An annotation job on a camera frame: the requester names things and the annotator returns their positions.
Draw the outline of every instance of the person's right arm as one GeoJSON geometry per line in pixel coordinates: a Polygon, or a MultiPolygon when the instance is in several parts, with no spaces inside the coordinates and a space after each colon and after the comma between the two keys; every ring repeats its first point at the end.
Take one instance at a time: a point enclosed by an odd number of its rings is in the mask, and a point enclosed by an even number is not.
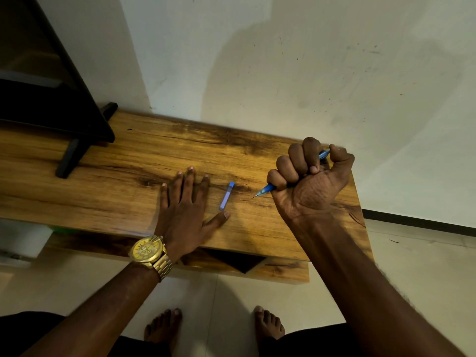
{"type": "Polygon", "coordinates": [[[387,281],[332,216],[330,203],[347,185],[354,156],[330,146],[319,163],[314,138],[289,147],[268,182],[276,207],[318,271],[362,349],[370,356],[463,356],[387,281]]]}

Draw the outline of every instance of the person's left arm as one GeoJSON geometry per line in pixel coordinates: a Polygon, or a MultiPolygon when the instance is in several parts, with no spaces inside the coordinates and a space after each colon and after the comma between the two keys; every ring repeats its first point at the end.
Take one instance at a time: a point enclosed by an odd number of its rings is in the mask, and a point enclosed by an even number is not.
{"type": "MultiPolygon", "coordinates": [[[[155,234],[164,237],[172,263],[193,252],[229,217],[222,212],[203,223],[210,180],[203,177],[192,201],[194,178],[189,168],[185,177],[177,173],[170,188],[163,184],[160,190],[155,234]]],[[[106,356],[158,282],[156,270],[128,264],[22,356],[106,356]]]]}

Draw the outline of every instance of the television stand leg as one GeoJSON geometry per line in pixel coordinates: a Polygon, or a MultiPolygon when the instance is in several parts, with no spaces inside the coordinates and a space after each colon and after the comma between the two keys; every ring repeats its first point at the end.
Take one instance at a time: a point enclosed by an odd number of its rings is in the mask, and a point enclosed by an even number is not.
{"type": "MultiPolygon", "coordinates": [[[[104,115],[104,119],[109,121],[111,116],[116,112],[118,105],[116,103],[107,103],[101,108],[101,113],[104,115]]],[[[63,159],[59,162],[56,168],[55,175],[58,178],[66,179],[73,169],[78,165],[83,155],[87,152],[89,147],[95,143],[91,138],[75,138],[69,142],[63,159]]]]}

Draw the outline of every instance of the forearm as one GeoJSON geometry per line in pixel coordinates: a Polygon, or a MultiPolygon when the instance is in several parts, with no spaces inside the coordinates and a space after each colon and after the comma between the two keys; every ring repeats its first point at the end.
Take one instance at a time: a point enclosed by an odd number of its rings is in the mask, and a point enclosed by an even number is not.
{"type": "Polygon", "coordinates": [[[153,269],[127,265],[23,356],[106,356],[158,280],[153,269]]]}
{"type": "Polygon", "coordinates": [[[401,297],[332,216],[293,232],[370,355],[463,355],[401,297]]]}

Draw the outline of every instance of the person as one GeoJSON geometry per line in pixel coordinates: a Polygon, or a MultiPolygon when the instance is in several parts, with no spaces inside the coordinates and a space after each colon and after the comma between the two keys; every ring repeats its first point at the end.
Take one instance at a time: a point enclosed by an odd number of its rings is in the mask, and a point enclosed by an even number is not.
{"type": "MultiPolygon", "coordinates": [[[[276,208],[336,301],[346,323],[285,334],[278,317],[254,311],[259,355],[462,356],[396,291],[332,216],[331,203],[347,185],[354,155],[330,145],[332,168],[319,161],[322,146],[308,137],[277,158],[268,182],[276,208]]],[[[162,185],[155,234],[163,236],[170,261],[192,252],[230,217],[221,212],[203,223],[210,179],[192,200],[194,169],[162,185]]],[[[2,317],[3,343],[22,356],[170,356],[182,321],[166,310],[145,329],[144,341],[120,336],[159,282],[155,269],[128,264],[68,317],[24,312],[2,317]]]]}

